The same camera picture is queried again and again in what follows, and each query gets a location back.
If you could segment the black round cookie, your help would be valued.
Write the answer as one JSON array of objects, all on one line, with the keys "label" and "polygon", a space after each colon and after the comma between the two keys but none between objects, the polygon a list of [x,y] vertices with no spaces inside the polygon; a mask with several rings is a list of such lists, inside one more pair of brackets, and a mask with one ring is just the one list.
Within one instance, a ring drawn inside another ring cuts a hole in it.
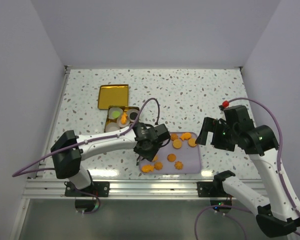
[{"label": "black round cookie", "polygon": [[131,120],[132,122],[134,122],[134,121],[136,120],[137,116],[138,116],[138,113],[137,113],[137,112],[131,112],[131,113],[129,114],[129,118],[130,118],[130,120]]}]

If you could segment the small orange fish cookie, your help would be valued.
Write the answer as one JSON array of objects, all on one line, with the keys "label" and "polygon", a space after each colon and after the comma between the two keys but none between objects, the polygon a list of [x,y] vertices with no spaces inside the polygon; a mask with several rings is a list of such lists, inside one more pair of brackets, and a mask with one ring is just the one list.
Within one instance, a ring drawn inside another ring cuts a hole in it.
[{"label": "small orange fish cookie", "polygon": [[125,125],[125,124],[127,124],[127,122],[128,122],[128,115],[126,112],[123,112],[121,119],[120,119],[120,123],[122,125]]}]

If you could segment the gold cookie tin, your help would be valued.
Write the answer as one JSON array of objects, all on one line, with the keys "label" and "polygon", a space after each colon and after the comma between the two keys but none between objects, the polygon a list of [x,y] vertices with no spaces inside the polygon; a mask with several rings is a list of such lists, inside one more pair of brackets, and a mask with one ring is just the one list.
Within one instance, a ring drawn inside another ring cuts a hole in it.
[{"label": "gold cookie tin", "polygon": [[132,125],[140,112],[139,107],[110,106],[107,111],[104,132],[109,133]]}]

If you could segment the green round cookie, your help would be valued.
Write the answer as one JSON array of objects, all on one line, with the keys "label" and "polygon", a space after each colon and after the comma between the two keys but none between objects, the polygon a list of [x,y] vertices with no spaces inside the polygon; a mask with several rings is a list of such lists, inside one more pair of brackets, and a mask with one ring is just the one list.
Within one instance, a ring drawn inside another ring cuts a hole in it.
[{"label": "green round cookie", "polygon": [[117,119],[121,115],[121,112],[118,110],[115,110],[111,113],[112,119]]}]

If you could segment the metal tongs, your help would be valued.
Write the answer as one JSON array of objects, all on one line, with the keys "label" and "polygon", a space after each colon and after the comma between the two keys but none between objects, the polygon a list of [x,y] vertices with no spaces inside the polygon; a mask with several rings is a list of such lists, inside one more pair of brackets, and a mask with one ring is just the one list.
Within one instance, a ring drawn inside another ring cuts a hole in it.
[{"label": "metal tongs", "polygon": [[[137,149],[142,149],[142,150],[151,150],[151,149],[158,149],[158,151],[165,147],[168,143],[150,143],[150,142],[145,142],[145,143],[142,143],[142,144],[137,144],[134,148],[137,148]],[[136,160],[136,165],[138,166],[140,164],[141,161],[143,160],[146,160],[146,159],[142,159],[139,155],[137,157],[137,160]]]}]

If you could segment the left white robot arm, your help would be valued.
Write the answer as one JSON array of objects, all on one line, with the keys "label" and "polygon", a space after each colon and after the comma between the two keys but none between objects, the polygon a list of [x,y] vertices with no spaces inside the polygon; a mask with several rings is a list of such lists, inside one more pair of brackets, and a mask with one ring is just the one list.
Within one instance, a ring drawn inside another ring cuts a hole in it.
[{"label": "left white robot arm", "polygon": [[68,179],[82,196],[93,193],[94,184],[81,162],[118,150],[133,150],[151,162],[160,148],[171,139],[164,124],[153,126],[137,122],[122,129],[95,135],[76,135],[65,131],[50,149],[57,179]]}]

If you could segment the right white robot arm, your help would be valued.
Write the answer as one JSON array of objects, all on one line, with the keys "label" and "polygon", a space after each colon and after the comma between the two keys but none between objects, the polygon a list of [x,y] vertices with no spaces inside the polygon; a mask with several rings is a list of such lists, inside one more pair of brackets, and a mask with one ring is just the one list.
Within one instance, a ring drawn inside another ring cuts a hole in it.
[{"label": "right white robot arm", "polygon": [[205,145],[212,133],[211,145],[219,150],[240,147],[253,162],[267,196],[243,183],[230,170],[213,177],[210,196],[230,195],[240,201],[256,218],[261,231],[269,238],[289,235],[300,227],[300,200],[280,160],[279,143],[266,125],[255,126],[243,105],[222,109],[225,118],[205,117],[196,144]]}]

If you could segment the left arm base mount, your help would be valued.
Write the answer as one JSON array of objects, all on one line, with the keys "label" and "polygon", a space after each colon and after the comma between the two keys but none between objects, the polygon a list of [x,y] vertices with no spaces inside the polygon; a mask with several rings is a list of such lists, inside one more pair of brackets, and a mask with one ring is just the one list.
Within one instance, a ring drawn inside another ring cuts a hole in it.
[{"label": "left arm base mount", "polygon": [[80,170],[74,177],[64,182],[66,197],[105,197],[109,196],[110,183],[95,181],[88,170]]}]

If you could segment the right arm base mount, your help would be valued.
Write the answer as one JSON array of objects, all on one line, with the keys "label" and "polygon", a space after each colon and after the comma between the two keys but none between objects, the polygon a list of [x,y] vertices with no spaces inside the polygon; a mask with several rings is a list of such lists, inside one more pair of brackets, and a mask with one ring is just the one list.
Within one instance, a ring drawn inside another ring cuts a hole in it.
[{"label": "right arm base mount", "polygon": [[216,174],[213,181],[198,181],[196,183],[197,195],[199,198],[219,198],[227,197],[228,194],[224,191],[223,182],[230,177],[235,177],[235,173],[226,170]]}]

